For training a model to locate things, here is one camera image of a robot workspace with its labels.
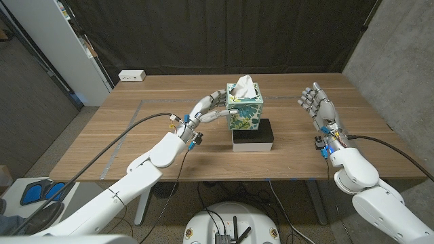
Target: gray wall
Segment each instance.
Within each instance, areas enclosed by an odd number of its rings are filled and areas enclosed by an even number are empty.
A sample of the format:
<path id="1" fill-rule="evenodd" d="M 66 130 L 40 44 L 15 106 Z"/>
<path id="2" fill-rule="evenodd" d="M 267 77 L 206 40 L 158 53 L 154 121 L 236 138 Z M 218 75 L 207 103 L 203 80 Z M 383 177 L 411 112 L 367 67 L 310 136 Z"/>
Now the gray wall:
<path id="1" fill-rule="evenodd" d="M 14 178 L 36 163 L 77 113 L 17 38 L 0 43 L 0 165 Z"/>
<path id="2" fill-rule="evenodd" d="M 343 73 L 434 172 L 434 1 L 383 0 Z"/>

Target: concrete wall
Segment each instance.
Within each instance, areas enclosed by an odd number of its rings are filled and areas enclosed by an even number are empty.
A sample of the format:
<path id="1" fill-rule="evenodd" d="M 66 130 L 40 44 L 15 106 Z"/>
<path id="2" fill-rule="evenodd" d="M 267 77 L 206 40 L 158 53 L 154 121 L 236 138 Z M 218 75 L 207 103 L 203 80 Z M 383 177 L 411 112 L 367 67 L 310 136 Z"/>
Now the concrete wall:
<path id="1" fill-rule="evenodd" d="M 434 172 L 434 1 L 383 0 L 343 74 Z"/>

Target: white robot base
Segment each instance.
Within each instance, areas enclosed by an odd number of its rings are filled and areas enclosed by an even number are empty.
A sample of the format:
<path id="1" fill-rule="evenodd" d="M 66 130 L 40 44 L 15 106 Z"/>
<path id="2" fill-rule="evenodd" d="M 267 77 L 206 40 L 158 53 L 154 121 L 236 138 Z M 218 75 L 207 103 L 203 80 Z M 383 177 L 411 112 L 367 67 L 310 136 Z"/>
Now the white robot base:
<path id="1" fill-rule="evenodd" d="M 202 210 L 190 220 L 184 232 L 184 244 L 204 244 L 204 243 L 233 243 L 235 232 L 238 239 L 244 235 L 244 232 L 250 227 L 251 230 L 247 236 L 239 240 L 240 244 L 280 244 L 280 236 L 277 232 L 274 222 L 262 213 L 260 210 L 250 205 L 238 202 L 216 203 L 208 207 L 211 216 L 216 221 L 220 235 L 224 234 L 222 220 L 211 211 L 216 212 L 224 222 L 226 235 L 230 239 L 217 240 L 217 228 L 206 210 Z M 234 226 L 234 216 L 236 217 L 237 226 Z"/>

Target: black curtain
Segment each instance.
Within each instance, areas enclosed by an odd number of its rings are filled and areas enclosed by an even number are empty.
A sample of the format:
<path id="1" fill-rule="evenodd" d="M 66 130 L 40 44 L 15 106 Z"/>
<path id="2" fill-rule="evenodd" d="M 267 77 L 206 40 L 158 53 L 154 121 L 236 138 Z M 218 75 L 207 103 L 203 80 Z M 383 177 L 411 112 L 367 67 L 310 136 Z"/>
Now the black curtain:
<path id="1" fill-rule="evenodd" d="M 340 72 L 376 0 L 68 0 L 113 81 Z"/>

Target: table leg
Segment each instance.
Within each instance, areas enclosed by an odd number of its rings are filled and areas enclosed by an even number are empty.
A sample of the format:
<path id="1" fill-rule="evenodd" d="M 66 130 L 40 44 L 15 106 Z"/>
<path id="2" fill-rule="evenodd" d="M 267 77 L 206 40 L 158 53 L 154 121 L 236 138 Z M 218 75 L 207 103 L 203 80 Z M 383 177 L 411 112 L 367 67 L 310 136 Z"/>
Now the table leg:
<path id="1" fill-rule="evenodd" d="M 321 196 L 319 195 L 319 189 L 317 182 L 314 180 L 307 180 L 306 186 L 309 191 L 309 195 L 311 196 L 313 208 L 315 209 L 315 212 L 317 214 L 318 223 L 320 225 L 327 225 L 328 219 L 326 216 L 326 211 L 324 209 L 324 204 L 321 199 Z"/>
<path id="2" fill-rule="evenodd" d="M 140 200 L 138 202 L 137 211 L 136 211 L 136 217 L 134 218 L 134 224 L 136 226 L 139 226 L 143 223 L 144 215 L 146 213 L 146 208 L 148 207 L 149 203 L 149 193 L 151 192 L 151 188 L 148 190 L 145 190 L 140 195 Z"/>

